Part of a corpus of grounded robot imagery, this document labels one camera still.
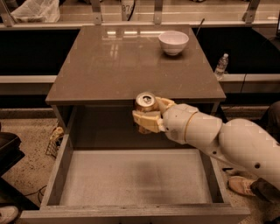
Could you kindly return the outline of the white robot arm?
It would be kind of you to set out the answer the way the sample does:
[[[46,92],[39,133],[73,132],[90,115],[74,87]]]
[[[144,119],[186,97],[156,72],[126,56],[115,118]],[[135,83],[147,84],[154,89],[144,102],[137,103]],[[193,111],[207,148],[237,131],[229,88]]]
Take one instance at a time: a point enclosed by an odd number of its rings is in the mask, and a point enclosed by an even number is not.
[[[164,132],[238,170],[247,170],[280,188],[280,145],[259,125],[245,119],[223,122],[188,104],[151,93],[136,97],[134,122],[147,132]]]

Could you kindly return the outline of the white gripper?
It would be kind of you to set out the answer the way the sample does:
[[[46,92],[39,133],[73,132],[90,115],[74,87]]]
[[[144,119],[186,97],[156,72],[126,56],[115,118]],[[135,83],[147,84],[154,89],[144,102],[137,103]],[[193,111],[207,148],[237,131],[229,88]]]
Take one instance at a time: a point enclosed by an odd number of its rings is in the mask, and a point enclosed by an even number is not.
[[[192,116],[199,112],[193,106],[176,104],[173,100],[156,97],[159,111],[140,112],[132,111],[134,122],[148,131],[158,133],[164,130],[169,140],[178,144],[186,143],[186,127]]]

